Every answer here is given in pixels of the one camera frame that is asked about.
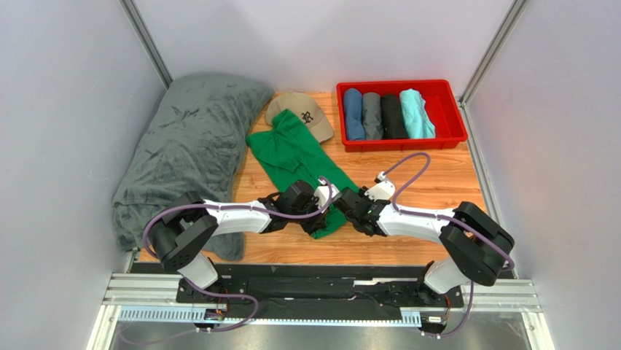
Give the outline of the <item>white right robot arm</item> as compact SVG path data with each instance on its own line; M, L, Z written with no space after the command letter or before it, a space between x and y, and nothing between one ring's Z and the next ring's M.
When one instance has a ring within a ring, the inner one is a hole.
M514 238L471 202L455 209L420 209L371 199L347 187L334 205L368 236L407 236L443 245L448 257L432 262L419 278L436 294L469 281L490 287L504 268L515 265L509 256Z

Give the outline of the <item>green t-shirt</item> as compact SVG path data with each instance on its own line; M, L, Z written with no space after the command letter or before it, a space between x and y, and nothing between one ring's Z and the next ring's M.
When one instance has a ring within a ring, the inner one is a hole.
M339 190L347 187L354 191L359 189L325 153L305 124L289 110L274 117L270 130L248 135L246 143L280 192L298 180L316 189L321 176Z

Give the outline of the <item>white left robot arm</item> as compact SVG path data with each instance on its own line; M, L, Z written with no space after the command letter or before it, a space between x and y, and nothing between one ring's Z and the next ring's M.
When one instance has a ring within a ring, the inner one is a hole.
M181 274L185 292L205 302L220 301L226 298L219 286L220 275L202 253L210 239L233 233L272 233L290 223L311 234L327 226L329 207L338 193L325 178L318 187L298 180L283 192L248 203L208 201L195 191L186 192L148 221L143 243L165 271Z

